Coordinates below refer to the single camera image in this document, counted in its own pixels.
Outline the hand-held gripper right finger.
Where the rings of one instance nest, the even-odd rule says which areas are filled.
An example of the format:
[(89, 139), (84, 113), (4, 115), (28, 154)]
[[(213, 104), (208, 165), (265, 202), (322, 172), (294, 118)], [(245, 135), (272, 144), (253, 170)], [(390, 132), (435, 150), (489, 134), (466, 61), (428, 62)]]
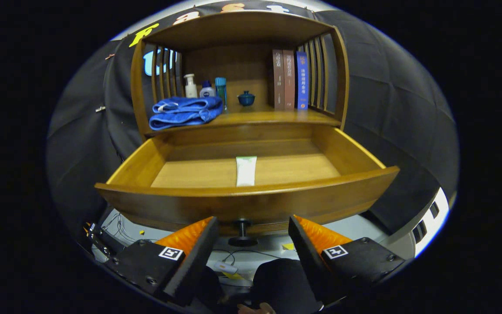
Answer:
[(289, 217), (288, 234), (315, 298), (326, 305), (365, 296), (406, 266), (368, 237), (351, 240), (304, 217)]

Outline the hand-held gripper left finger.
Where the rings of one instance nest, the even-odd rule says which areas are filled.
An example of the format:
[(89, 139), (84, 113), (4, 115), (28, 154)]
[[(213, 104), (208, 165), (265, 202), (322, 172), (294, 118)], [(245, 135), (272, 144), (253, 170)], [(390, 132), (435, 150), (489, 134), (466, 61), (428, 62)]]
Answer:
[(187, 306), (218, 236), (218, 218), (211, 216), (159, 241), (136, 241), (104, 266), (144, 294)]

